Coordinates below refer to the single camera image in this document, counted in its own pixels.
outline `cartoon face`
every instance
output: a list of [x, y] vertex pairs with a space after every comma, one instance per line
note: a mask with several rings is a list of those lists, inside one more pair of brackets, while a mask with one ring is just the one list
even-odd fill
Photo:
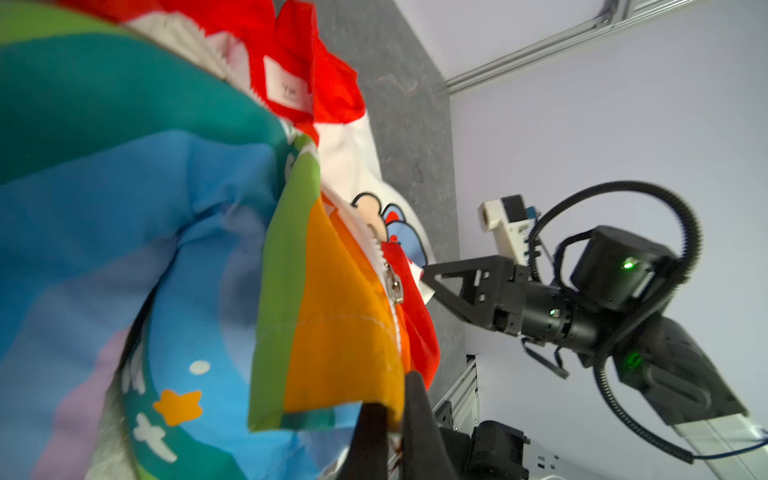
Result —
[[352, 205], [357, 207], [360, 216], [371, 226], [379, 241], [399, 243], [409, 260], [424, 268], [427, 256], [422, 241], [416, 230], [406, 221], [402, 208], [388, 204], [382, 211], [381, 201], [370, 192], [355, 197]]

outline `white paper tag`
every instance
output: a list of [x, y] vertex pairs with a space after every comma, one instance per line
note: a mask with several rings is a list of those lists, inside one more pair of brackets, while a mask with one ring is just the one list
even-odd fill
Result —
[[306, 82], [289, 73], [279, 63], [264, 57], [266, 97], [271, 101], [294, 110], [312, 113], [312, 96]]

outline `orange star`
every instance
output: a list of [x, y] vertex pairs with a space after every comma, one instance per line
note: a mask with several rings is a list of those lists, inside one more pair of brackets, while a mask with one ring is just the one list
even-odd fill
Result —
[[203, 415], [203, 409], [198, 405], [202, 396], [199, 390], [179, 395], [166, 389], [161, 393], [160, 401], [153, 403], [152, 407], [163, 416], [169, 427], [175, 427]]

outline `robotic arm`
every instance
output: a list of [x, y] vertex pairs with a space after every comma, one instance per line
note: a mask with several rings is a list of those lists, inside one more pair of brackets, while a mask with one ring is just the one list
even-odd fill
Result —
[[[561, 243], [554, 255], [554, 281], [544, 285], [536, 262], [541, 229], [576, 203], [613, 191], [645, 193], [669, 205], [684, 231], [681, 257], [634, 233], [599, 226]], [[559, 350], [573, 350], [584, 368], [594, 370], [611, 411], [667, 454], [688, 463], [704, 460], [728, 480], [768, 478], [768, 433], [750, 420], [694, 339], [664, 316], [700, 249], [698, 224], [682, 200], [653, 184], [624, 181], [583, 190], [539, 221], [520, 196], [483, 203], [480, 217], [484, 229], [493, 232], [501, 255], [428, 265], [423, 280], [440, 303], [467, 323], [521, 336], [526, 352], [563, 379], [568, 372]], [[560, 270], [566, 247], [578, 241], [588, 245], [571, 274], [575, 290], [565, 285]], [[438, 276], [461, 278], [459, 295]], [[527, 343], [554, 343], [555, 362]], [[620, 381], [640, 392], [698, 455], [649, 432], [621, 408], [607, 382], [608, 358], [613, 359]]]

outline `blue cable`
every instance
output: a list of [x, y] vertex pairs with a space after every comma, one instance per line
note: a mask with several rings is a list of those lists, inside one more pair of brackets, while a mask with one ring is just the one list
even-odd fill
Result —
[[718, 460], [720, 458], [735, 457], [736, 455], [741, 455], [743, 453], [752, 452], [753, 450], [761, 449], [762, 447], [768, 445], [768, 430], [763, 429], [763, 434], [766, 436], [766, 438], [764, 438], [762, 442], [752, 445], [750, 447], [746, 447], [740, 450], [733, 450], [732, 452], [718, 453], [716, 455], [694, 455], [694, 459]]

